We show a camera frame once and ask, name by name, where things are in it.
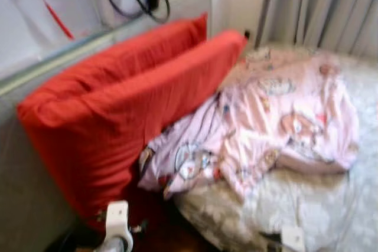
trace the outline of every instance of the red strap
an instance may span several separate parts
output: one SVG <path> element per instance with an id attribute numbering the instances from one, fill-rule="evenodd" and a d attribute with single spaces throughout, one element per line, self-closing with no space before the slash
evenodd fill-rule
<path id="1" fill-rule="evenodd" d="M 66 34 L 66 36 L 71 39 L 71 40 L 74 40 L 75 37 L 73 36 L 73 34 L 70 32 L 70 30 L 63 24 L 63 22 L 61 21 L 61 19 L 59 18 L 59 16 L 56 14 L 56 12 L 52 9 L 52 7 L 47 3 L 46 0 L 42 0 L 43 3 L 45 4 L 46 8 L 48 9 L 48 11 L 50 12 L 51 16 L 54 18 L 55 22 L 59 25 L 59 27 L 61 28 L 61 30 Z"/>

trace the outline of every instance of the blanket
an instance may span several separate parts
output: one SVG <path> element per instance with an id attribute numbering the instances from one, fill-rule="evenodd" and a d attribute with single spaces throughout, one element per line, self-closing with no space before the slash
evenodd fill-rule
<path id="1" fill-rule="evenodd" d="M 274 167 L 306 174 L 350 168 L 359 123 L 335 57 L 273 58 L 258 68 L 247 57 L 242 68 L 243 80 L 149 142 L 140 187 L 163 188 L 169 198 L 224 178 L 243 201 Z"/>

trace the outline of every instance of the curtain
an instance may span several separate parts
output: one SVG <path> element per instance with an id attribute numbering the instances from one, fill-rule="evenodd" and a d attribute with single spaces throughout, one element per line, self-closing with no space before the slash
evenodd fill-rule
<path id="1" fill-rule="evenodd" d="M 272 41 L 378 58 L 378 0 L 266 0 L 256 45 Z"/>

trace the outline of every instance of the mattress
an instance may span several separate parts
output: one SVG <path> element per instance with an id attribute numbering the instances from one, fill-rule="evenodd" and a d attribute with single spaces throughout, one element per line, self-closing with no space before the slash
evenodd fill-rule
<path id="1" fill-rule="evenodd" d="M 256 65 L 270 53 L 250 55 Z M 290 49 L 295 59 L 313 51 Z M 260 231 L 283 225 L 304 231 L 307 251 L 376 251 L 378 243 L 378 64 L 339 56 L 344 80 L 360 120 L 357 162 L 347 174 L 303 175 L 274 169 L 242 204 L 225 182 L 176 195 L 180 213 L 221 251 L 266 251 Z M 226 81 L 243 77 L 235 68 Z"/>

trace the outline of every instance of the headboard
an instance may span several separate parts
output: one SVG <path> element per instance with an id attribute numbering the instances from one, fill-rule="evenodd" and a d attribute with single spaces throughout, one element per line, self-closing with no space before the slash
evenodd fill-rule
<path id="1" fill-rule="evenodd" d="M 211 0 L 172 0 L 170 20 L 193 18 L 203 12 L 207 12 L 211 20 Z M 152 20 L 142 17 L 75 42 L 0 81 L 1 251 L 42 251 L 75 218 L 17 120 L 17 103 L 41 83 L 82 58 L 154 26 Z"/>

